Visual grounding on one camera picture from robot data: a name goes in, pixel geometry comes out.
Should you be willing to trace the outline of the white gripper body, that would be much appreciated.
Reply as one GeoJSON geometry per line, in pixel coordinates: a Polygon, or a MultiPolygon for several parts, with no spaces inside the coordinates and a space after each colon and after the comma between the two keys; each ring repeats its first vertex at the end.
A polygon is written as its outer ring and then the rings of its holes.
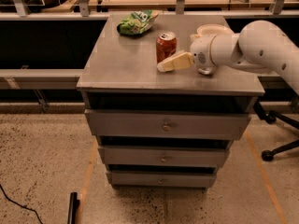
{"type": "Polygon", "coordinates": [[[211,46],[215,35],[196,35],[190,45],[190,53],[198,70],[215,70],[216,65],[211,58],[211,46]]]}

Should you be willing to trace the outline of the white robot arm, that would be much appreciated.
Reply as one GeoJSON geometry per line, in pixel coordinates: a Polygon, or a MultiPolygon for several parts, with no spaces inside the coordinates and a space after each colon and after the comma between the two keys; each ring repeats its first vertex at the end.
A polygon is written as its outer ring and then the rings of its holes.
{"type": "Polygon", "coordinates": [[[202,25],[191,35],[188,51],[178,51],[157,64],[161,72],[195,66],[211,75],[220,66],[251,73],[275,72],[299,93],[299,48],[270,21],[253,21],[239,33],[218,25],[202,25]]]}

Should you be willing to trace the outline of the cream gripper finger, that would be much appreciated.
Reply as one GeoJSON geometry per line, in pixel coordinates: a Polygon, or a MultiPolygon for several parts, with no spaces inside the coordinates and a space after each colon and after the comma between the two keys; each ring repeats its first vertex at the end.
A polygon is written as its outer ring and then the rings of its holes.
{"type": "Polygon", "coordinates": [[[174,70],[186,69],[193,64],[192,55],[189,52],[182,52],[168,57],[157,64],[160,72],[171,72],[174,70]]]}
{"type": "Polygon", "coordinates": [[[176,58],[177,56],[183,54],[185,52],[185,50],[179,50],[177,52],[175,52],[172,56],[170,56],[169,58],[176,58]]]}

